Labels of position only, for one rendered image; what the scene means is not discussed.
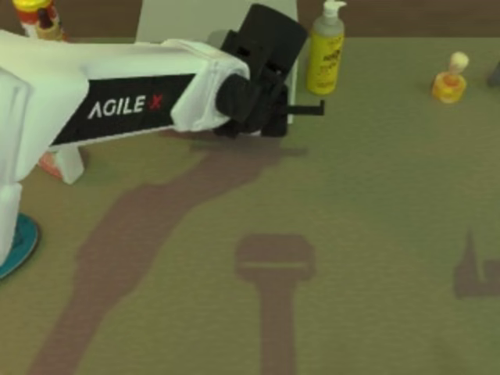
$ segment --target white board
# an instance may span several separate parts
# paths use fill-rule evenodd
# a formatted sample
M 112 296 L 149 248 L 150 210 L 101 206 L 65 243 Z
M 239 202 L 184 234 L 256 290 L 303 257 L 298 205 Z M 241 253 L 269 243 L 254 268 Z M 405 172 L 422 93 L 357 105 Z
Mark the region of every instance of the white board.
M 142 0 L 137 41 L 165 41 L 170 38 L 193 39 L 222 45 L 228 30 L 238 31 L 254 3 L 267 5 L 298 19 L 296 0 Z M 295 64 L 287 85 L 290 104 L 295 103 L 297 67 Z

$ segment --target orange bottle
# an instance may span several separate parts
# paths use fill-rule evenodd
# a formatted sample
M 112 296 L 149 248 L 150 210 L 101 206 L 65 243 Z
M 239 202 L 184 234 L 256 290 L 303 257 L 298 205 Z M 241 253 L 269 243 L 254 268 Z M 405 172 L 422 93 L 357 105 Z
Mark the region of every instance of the orange bottle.
M 456 103 L 467 88 L 462 72 L 469 65 L 469 57 L 463 52 L 455 52 L 450 58 L 447 72 L 439 73 L 432 85 L 432 96 L 443 103 Z

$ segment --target robotic arm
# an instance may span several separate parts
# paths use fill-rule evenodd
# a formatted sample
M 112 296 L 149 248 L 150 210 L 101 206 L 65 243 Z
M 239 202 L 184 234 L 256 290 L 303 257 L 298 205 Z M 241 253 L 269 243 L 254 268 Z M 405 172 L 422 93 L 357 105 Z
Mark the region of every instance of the robotic arm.
M 204 43 L 66 44 L 0 32 L 0 265 L 21 185 L 47 149 L 163 129 L 283 137 L 285 80 L 307 38 L 294 20 L 253 5 L 221 49 Z

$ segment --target small yellow bottle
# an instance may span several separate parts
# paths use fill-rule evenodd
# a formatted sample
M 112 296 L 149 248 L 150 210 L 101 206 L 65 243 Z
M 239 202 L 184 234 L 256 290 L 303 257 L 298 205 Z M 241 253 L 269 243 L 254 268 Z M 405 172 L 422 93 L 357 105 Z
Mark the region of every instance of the small yellow bottle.
M 463 52 L 455 52 L 450 58 L 448 71 L 434 78 L 432 96 L 443 103 L 457 103 L 467 88 L 462 72 L 468 65 L 469 57 Z
M 306 85 L 316 95 L 328 95 L 337 87 L 345 34 L 338 10 L 344 5 L 347 4 L 326 0 L 323 15 L 312 25 Z

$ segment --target tabletop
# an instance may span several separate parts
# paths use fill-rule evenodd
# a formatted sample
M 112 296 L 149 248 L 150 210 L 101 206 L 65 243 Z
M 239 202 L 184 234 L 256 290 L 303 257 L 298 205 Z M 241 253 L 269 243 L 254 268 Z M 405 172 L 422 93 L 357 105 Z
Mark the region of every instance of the tabletop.
M 84 148 L 73 186 L 34 170 L 0 373 L 499 373 L 498 47 L 348 38 L 327 114 L 283 140 L 164 132 Z

